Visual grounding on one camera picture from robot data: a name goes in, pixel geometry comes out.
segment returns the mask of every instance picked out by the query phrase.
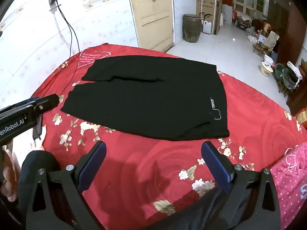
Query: yellow door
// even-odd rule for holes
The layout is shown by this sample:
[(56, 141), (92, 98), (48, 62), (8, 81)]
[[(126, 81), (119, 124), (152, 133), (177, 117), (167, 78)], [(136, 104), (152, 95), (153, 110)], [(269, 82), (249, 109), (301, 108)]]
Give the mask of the yellow door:
[(174, 45), (172, 0), (131, 0), (139, 47), (166, 52)]

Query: black cable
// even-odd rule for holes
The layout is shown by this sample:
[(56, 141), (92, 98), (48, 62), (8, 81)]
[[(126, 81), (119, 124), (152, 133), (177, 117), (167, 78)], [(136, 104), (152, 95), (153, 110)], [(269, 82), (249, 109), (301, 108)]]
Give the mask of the black cable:
[[(62, 95), (62, 93), (65, 91), (65, 89), (69, 86), (69, 84), (72, 82), (73, 80), (73, 77), (75, 76), (76, 74), (76, 71), (77, 71), (77, 68), (78, 68), (78, 65), (79, 65), (79, 61), (80, 61), (80, 46), (79, 46), (79, 41), (78, 41), (78, 38), (77, 38), (77, 35), (76, 35), (76, 32), (74, 31), (73, 27), (69, 24), (69, 22), (66, 20), (63, 12), (61, 11), (61, 9), (59, 8), (59, 12), (61, 13), (63, 19), (65, 20), (65, 22), (67, 23), (68, 25), (68, 28), (70, 30), (70, 28), (73, 30), (74, 34), (75, 34), (75, 37), (76, 37), (76, 40), (77, 40), (77, 44), (78, 44), (78, 51), (79, 51), (79, 57), (78, 57), (78, 62), (77, 62), (77, 65), (76, 65), (76, 69), (75, 69), (75, 72), (71, 78), (71, 80), (69, 81), (69, 83), (66, 85), (66, 87), (63, 89), (63, 91), (60, 93), (60, 95)], [(70, 30), (70, 33), (71, 33), (71, 36), (72, 36), (72, 40), (71, 40), (71, 44), (70, 44), (70, 55), (69, 55), (69, 58), (71, 57), (71, 49), (72, 49), (72, 43), (73, 43), (73, 34), (72, 34), (72, 31)]]

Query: red bedsheet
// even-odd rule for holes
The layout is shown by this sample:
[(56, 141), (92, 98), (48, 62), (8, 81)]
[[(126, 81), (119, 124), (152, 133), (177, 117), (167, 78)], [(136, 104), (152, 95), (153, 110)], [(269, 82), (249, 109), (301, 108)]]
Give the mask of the red bedsheet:
[[(89, 152), (95, 139), (106, 143), (106, 159), (83, 195), (106, 229), (139, 229), (192, 204), (214, 182), (210, 182), (213, 178), (201, 160), (205, 140), (148, 139), (77, 121), (60, 111), (68, 92), (90, 67), (88, 63), (118, 55), (173, 57), (134, 47), (109, 44), (93, 47), (81, 53), (75, 75), (77, 55), (50, 75), (34, 95), (62, 95), (59, 106), (43, 118), (47, 126), (43, 146), (62, 167), (76, 163)], [(211, 141), (232, 163), (259, 171), (271, 167), (288, 147), (307, 141), (307, 131), (298, 127), (295, 118), (288, 118), (274, 101), (231, 76), (220, 73), (220, 78), (227, 95), (230, 137)], [(99, 111), (99, 104), (92, 104), (92, 109)]]

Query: human hand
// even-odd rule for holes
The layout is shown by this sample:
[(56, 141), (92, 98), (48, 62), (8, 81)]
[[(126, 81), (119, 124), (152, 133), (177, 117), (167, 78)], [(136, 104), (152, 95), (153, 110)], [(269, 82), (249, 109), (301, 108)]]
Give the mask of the human hand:
[(0, 192), (7, 197), (9, 202), (17, 199), (18, 172), (16, 172), (12, 154), (9, 150), (3, 151), (3, 177)]

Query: white tile floor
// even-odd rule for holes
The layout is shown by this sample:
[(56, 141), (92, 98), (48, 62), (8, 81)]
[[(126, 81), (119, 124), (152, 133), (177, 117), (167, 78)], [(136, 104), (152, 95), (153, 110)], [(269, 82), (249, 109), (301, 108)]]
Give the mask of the white tile floor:
[(217, 69), (260, 91), (282, 108), (290, 111), (282, 93), (271, 75), (265, 77), (260, 72), (263, 61), (252, 43), (247, 40), (245, 31), (234, 25), (223, 25), (218, 35), (201, 34), (197, 43), (180, 41), (167, 53), (185, 59), (215, 64)]

